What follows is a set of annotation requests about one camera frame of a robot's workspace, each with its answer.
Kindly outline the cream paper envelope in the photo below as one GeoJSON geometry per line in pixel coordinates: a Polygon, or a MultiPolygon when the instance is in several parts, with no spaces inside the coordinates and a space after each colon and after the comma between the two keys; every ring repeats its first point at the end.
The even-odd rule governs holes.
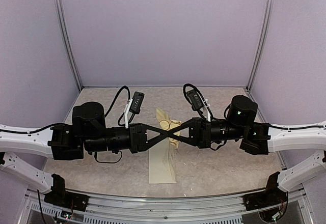
{"type": "Polygon", "coordinates": [[[149,149],[149,184],[176,183],[175,148],[168,139],[149,149]]]}

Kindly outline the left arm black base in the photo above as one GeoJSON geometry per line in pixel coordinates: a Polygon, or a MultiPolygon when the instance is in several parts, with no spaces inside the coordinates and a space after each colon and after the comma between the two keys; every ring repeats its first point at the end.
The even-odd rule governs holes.
{"type": "Polygon", "coordinates": [[[53,183],[50,192],[44,195],[44,202],[70,210],[85,212],[89,196],[67,191],[64,178],[57,174],[52,174],[51,177],[53,183]]]}

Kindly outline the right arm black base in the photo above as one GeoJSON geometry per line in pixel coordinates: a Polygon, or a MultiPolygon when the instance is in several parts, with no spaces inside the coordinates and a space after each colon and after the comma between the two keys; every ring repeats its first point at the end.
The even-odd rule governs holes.
{"type": "Polygon", "coordinates": [[[279,175],[280,172],[270,175],[263,191],[245,194],[242,197],[247,211],[278,205],[288,200],[288,192],[282,191],[277,183],[279,175]]]}

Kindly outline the brown sticker sheet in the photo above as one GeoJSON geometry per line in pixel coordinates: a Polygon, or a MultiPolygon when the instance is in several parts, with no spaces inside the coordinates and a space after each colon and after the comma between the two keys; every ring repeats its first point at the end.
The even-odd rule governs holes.
{"type": "MultiPolygon", "coordinates": [[[[156,108],[156,119],[158,120],[160,127],[166,131],[174,129],[182,124],[179,120],[171,120],[168,113],[158,107],[156,108]]],[[[170,145],[173,146],[175,150],[177,150],[179,147],[179,141],[170,137],[168,140],[170,145]]]]}

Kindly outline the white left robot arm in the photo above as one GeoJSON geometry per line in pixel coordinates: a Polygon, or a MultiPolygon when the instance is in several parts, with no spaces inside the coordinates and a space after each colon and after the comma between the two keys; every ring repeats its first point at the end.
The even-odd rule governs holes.
{"type": "Polygon", "coordinates": [[[15,153],[71,161],[83,159],[85,152],[97,157],[99,152],[106,151],[147,151],[167,136],[166,131],[142,123],[107,128],[103,106],[86,102],[73,108],[70,125],[54,123],[39,129],[1,125],[1,169],[16,174],[41,193],[50,194],[60,206],[66,206],[71,202],[71,194],[65,190],[65,180],[20,163],[15,153]]]}

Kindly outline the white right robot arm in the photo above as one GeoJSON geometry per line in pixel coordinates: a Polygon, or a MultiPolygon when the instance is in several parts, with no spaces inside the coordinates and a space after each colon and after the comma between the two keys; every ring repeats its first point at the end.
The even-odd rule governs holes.
{"type": "Polygon", "coordinates": [[[315,153],[306,160],[269,176],[260,200],[270,206],[280,198],[281,191],[288,192],[325,173],[325,122],[297,126],[257,123],[257,110],[257,103],[244,95],[236,95],[226,108],[223,120],[208,122],[202,118],[193,118],[170,129],[168,136],[198,148],[240,139],[240,148],[252,155],[315,149],[315,153]]]}

